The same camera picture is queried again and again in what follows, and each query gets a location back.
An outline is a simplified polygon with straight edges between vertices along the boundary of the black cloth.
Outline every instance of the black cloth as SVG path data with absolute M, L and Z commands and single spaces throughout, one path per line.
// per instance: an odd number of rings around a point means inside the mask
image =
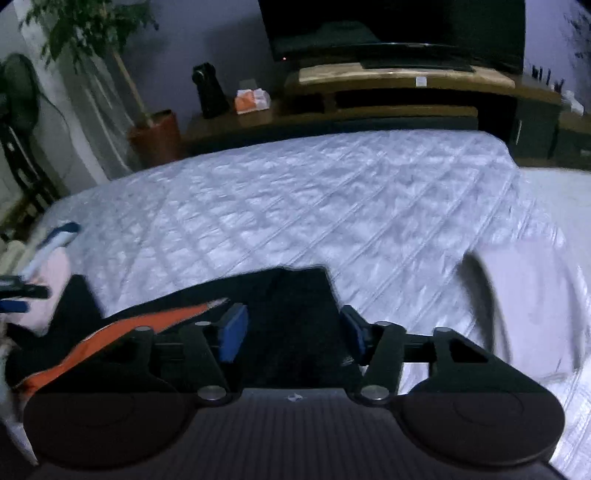
M 236 359 L 240 387 L 348 389 L 361 379 L 355 364 L 342 366 L 349 352 L 340 334 L 339 311 L 330 281 L 322 268 L 273 268 L 221 278 L 105 319 L 96 317 L 98 308 L 86 283 L 87 292 L 82 295 L 79 288 L 70 288 L 73 282 L 74 277 L 64 291 L 45 337 L 30 335 L 22 343 L 22 338 L 19 341 L 13 336 L 21 349 L 8 358 L 9 385 L 55 366 L 77 343 L 112 322 L 223 297 L 229 298 L 230 304 L 245 304 L 250 318 L 248 333 Z M 85 311 L 85 302 L 92 314 Z M 219 315 L 220 309 L 206 314 Z
M 7 325 L 7 336 L 18 345 L 7 358 L 8 385 L 13 387 L 23 378 L 59 364 L 84 338 L 109 323 L 85 278 L 73 275 L 57 303 L 47 334 L 38 337 L 18 325 Z

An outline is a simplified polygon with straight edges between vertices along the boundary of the black fan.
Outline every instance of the black fan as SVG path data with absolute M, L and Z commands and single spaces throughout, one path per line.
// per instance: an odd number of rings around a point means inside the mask
M 37 75 L 27 57 L 13 53 L 0 63 L 0 144 L 17 184 L 42 213 L 60 195 L 31 152 L 39 95 Z

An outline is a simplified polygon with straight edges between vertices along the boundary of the metal screw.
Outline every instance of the metal screw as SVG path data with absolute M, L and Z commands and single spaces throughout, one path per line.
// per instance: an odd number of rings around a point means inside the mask
M 197 390 L 197 395 L 203 400 L 217 401 L 226 396 L 226 389 L 219 385 L 208 385 Z
M 366 385 L 361 389 L 361 396 L 372 401 L 385 400 L 390 395 L 390 390 L 381 385 Z

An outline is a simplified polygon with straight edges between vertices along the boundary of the tv screen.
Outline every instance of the tv screen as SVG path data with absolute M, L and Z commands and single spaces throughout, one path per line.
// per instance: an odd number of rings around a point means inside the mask
M 525 0 L 259 0 L 276 60 L 523 70 Z

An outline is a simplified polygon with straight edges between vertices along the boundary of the blue gripper pad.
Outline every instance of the blue gripper pad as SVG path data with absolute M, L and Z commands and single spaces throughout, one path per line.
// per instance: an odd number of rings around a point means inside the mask
M 235 303 L 216 323 L 216 326 L 218 327 L 219 360 L 225 363 L 233 362 L 248 330 L 246 306 Z
M 29 304 L 21 300 L 0 300 L 0 313 L 26 313 Z
M 365 320 L 349 305 L 345 305 L 340 311 L 340 322 L 343 337 L 349 353 L 353 359 L 360 363 L 367 353 L 365 330 L 368 324 Z

